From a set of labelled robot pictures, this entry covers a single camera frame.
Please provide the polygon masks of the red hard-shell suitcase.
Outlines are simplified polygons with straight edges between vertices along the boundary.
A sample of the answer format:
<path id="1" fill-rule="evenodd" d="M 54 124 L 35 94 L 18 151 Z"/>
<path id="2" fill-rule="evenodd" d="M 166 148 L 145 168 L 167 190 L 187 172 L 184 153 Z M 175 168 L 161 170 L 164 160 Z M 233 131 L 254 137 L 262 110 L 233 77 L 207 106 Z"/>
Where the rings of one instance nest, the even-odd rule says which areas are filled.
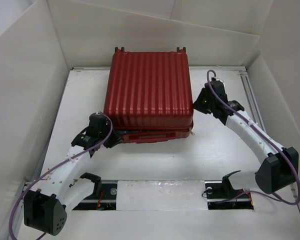
<path id="1" fill-rule="evenodd" d="M 125 144 L 185 139 L 194 126 L 186 48 L 112 56 L 103 112 Z"/>

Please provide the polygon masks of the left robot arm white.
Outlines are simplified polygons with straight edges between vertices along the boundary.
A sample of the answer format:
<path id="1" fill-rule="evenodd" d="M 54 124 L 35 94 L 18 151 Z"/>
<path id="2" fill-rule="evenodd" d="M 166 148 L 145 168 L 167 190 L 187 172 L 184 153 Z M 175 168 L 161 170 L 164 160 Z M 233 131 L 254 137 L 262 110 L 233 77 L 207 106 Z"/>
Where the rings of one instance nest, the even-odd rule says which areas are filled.
<path id="1" fill-rule="evenodd" d="M 108 116 L 102 112 L 91 114 L 88 126 L 72 140 L 64 160 L 26 190 L 24 224 L 44 234 L 58 235 L 70 211 L 85 198 L 102 194 L 101 177 L 84 172 L 84 165 L 101 146 L 112 148 L 122 141 Z"/>

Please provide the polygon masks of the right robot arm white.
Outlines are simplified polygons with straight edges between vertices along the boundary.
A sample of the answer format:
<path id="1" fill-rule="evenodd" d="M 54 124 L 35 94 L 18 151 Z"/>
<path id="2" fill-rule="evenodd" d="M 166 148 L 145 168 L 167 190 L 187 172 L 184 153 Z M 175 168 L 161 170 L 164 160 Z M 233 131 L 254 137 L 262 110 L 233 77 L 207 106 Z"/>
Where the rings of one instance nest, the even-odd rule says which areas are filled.
<path id="1" fill-rule="evenodd" d="M 255 123 L 236 100 L 229 100 L 224 82 L 216 76 L 207 82 L 193 104 L 200 113 L 213 115 L 233 131 L 254 153 L 260 165 L 257 170 L 235 170 L 222 177 L 218 187 L 210 193 L 222 202 L 238 199 L 243 194 L 260 194 L 288 205 L 300 202 L 300 191 L 294 201 L 283 199 L 277 192 L 293 183 L 300 190 L 298 177 L 299 153 L 294 147 L 284 147 L 273 140 Z"/>

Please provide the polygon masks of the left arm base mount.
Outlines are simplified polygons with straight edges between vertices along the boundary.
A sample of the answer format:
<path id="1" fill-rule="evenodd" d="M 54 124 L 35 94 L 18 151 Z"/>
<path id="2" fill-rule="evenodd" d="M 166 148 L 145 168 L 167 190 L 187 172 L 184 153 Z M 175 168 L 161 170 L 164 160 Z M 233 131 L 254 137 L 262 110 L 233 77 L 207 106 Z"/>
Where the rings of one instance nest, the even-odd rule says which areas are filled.
<path id="1" fill-rule="evenodd" d="M 93 193 L 82 200 L 74 211 L 115 211 L 117 209 L 117 181 L 103 181 L 98 194 Z"/>

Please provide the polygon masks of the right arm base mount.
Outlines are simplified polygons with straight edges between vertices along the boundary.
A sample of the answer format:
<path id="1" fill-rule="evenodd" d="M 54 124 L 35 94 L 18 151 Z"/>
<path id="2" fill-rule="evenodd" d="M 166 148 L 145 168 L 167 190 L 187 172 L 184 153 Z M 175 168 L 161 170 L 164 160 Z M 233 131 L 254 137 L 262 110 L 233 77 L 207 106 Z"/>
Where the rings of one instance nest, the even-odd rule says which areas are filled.
<path id="1" fill-rule="evenodd" d="M 250 193 L 243 194 L 243 189 L 234 189 L 229 177 L 240 172 L 228 173 L 221 180 L 205 181 L 201 196 L 207 200 L 208 210 L 254 210 Z"/>

